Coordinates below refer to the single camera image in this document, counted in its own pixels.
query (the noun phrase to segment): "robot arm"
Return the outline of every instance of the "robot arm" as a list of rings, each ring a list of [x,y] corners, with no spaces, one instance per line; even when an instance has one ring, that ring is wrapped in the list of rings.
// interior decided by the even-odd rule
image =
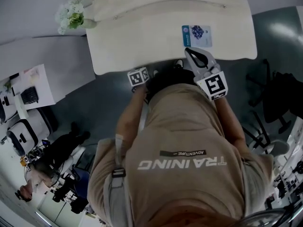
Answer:
[[[214,57],[207,51],[187,47],[185,56],[195,75],[194,82],[213,101],[227,95],[228,87],[224,72]]]

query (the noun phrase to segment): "white table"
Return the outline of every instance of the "white table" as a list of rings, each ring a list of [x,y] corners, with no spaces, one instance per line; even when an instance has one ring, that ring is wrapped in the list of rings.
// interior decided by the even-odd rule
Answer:
[[[85,17],[94,71],[129,70],[184,56],[183,25],[205,25],[217,59],[255,59],[254,26],[247,0],[94,0]]]

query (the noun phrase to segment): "white flower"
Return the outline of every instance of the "white flower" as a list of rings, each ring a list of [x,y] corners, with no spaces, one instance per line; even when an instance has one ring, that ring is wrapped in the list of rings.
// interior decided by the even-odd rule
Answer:
[[[69,12],[69,9],[67,6],[61,5],[59,7],[58,12],[55,15],[55,20],[57,23],[60,23],[64,18],[67,17],[67,14]]]
[[[63,35],[63,34],[65,34],[65,30],[66,29],[59,27],[58,28],[58,33],[61,34],[61,35]]]
[[[79,14],[78,17],[83,18],[84,6],[81,0],[70,0],[67,4],[61,5],[55,14],[55,20],[60,24],[58,32],[64,34],[65,30],[69,28],[71,18],[75,19],[77,16],[72,17],[74,13]]]
[[[60,26],[63,28],[63,29],[67,29],[67,27],[70,25],[70,20],[68,18],[64,18],[61,23],[60,23]]]
[[[70,11],[73,11],[73,13],[83,13],[84,7],[83,4],[71,4],[69,7]]]

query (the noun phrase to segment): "vase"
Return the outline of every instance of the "vase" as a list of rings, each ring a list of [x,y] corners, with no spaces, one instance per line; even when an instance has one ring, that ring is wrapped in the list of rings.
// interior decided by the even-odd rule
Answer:
[[[80,26],[82,28],[94,28],[97,26],[97,22],[92,19],[85,18]]]

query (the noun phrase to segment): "card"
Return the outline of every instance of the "card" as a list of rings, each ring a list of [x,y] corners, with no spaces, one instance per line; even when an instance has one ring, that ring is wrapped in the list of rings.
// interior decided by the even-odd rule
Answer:
[[[183,44],[185,47],[212,47],[210,26],[183,25]]]

